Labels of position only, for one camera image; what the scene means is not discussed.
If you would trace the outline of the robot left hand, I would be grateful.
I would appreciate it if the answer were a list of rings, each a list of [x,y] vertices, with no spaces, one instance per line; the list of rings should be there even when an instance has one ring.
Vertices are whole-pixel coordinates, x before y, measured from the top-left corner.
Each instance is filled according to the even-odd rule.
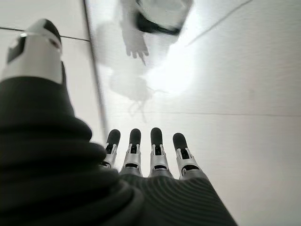
[[[173,136],[180,172],[168,167],[151,130],[150,175],[141,174],[133,129],[121,171],[120,132],[105,146],[70,102],[56,26],[36,21],[8,48],[0,77],[0,223],[3,226],[234,226],[235,220],[189,151]]]

